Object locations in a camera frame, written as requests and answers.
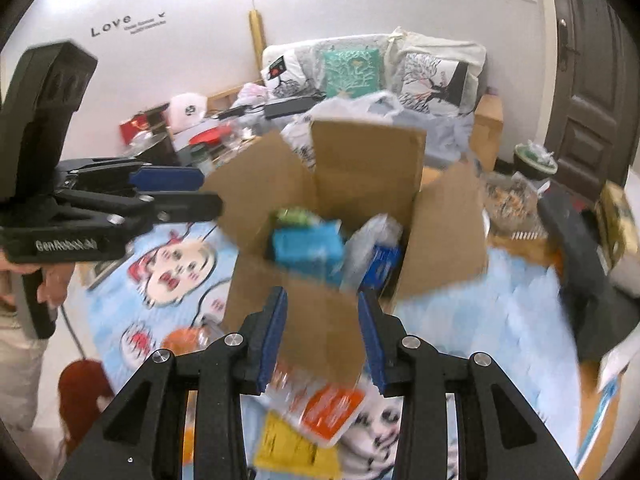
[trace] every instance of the yellow paper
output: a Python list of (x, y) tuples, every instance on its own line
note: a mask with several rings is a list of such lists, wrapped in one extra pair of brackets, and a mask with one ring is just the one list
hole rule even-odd
[(264, 422), (254, 464), (270, 471), (313, 478), (342, 476), (335, 447), (318, 447), (273, 412), (267, 414)]

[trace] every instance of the cardboard box flap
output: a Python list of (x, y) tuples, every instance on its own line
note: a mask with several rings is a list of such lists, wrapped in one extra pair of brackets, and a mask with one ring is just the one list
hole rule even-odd
[(353, 386), (365, 359), (356, 295), (312, 278), (280, 270), (250, 254), (240, 254), (227, 301), (224, 328), (236, 331), (260, 310), (271, 287), (287, 291), (289, 307), (279, 358), (345, 386)]
[(388, 213), (409, 227), (425, 133), (384, 124), (314, 121), (318, 211), (356, 230)]
[(486, 267), (479, 181), (457, 162), (423, 187), (394, 300), (472, 280)]
[(316, 209), (313, 177), (278, 132), (265, 135), (217, 168), (202, 190), (216, 192), (223, 200), (218, 224), (241, 250), (255, 244), (276, 209), (293, 205)]

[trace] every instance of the door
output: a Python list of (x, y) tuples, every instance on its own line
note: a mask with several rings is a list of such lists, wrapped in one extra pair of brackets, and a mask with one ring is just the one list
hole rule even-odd
[(638, 145), (640, 63), (606, 0), (555, 0), (558, 71), (545, 147), (558, 182), (595, 200), (623, 185)]

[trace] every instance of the door handle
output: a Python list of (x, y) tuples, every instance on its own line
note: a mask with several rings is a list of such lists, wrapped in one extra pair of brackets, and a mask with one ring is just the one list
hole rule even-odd
[(565, 71), (569, 53), (580, 56), (580, 51), (569, 46), (569, 29), (564, 18), (558, 20), (558, 68)]

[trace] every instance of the green pillow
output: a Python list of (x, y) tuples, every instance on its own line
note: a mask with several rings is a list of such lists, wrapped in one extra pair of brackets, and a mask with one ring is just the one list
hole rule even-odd
[(362, 97), (380, 90), (378, 50), (324, 52), (327, 97)]

